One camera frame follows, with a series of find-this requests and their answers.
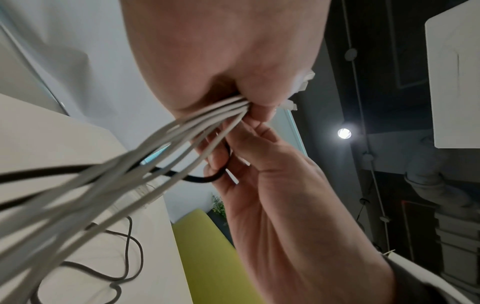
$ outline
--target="skin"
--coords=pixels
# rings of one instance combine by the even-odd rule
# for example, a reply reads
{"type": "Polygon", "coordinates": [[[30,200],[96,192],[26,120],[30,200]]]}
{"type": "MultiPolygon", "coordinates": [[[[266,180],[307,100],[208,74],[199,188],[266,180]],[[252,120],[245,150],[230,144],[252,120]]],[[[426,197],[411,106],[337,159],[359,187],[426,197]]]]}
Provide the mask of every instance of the skin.
{"type": "MultiPolygon", "coordinates": [[[[225,174],[214,186],[238,255],[265,301],[391,303],[392,270],[322,170],[260,122],[271,118],[313,65],[329,2],[121,4],[140,71],[176,117],[239,92],[252,101],[249,115],[226,137],[233,151],[228,170],[238,184],[225,174]]],[[[218,146],[205,174],[214,174],[227,158],[218,146]]]]}

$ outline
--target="desk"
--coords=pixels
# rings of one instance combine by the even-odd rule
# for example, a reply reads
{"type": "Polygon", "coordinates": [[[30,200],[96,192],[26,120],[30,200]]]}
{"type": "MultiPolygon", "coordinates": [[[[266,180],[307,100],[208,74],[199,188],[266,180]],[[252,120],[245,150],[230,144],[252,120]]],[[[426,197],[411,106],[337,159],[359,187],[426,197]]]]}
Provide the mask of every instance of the desk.
{"type": "MultiPolygon", "coordinates": [[[[0,172],[68,164],[100,163],[125,152],[125,148],[105,129],[86,124],[14,98],[0,95],[0,172]]],[[[0,186],[0,201],[57,185],[68,177],[53,177],[0,186]]],[[[135,199],[122,198],[122,204],[135,199]]],[[[110,215],[106,210],[100,218],[110,215]]],[[[0,220],[8,212],[0,214],[0,220]]],[[[144,248],[144,268],[132,282],[122,285],[118,303],[179,303],[192,300],[172,227],[162,198],[132,215],[133,235],[144,248]]],[[[127,232],[128,222],[111,227],[127,232]]],[[[0,250],[12,237],[0,241],[0,250]]],[[[125,239],[101,234],[68,260],[84,263],[109,275],[124,271],[125,239]]],[[[139,251],[130,246],[130,273],[139,265],[139,251]]],[[[15,282],[0,289],[3,298],[15,282]]],[[[81,272],[59,268],[43,282],[40,298],[48,304],[104,303],[114,296],[108,284],[81,272]]]]}

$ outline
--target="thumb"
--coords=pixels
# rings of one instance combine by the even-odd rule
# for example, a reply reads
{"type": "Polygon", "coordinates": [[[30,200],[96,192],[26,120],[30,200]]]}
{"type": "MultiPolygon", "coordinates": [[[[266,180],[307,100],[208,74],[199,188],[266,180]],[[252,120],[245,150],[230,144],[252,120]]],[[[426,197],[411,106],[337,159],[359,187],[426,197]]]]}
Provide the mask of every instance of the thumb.
{"type": "Polygon", "coordinates": [[[273,168],[272,160],[277,145],[260,137],[255,130],[240,121],[226,136],[226,141],[236,155],[252,164],[257,170],[273,168]]]}

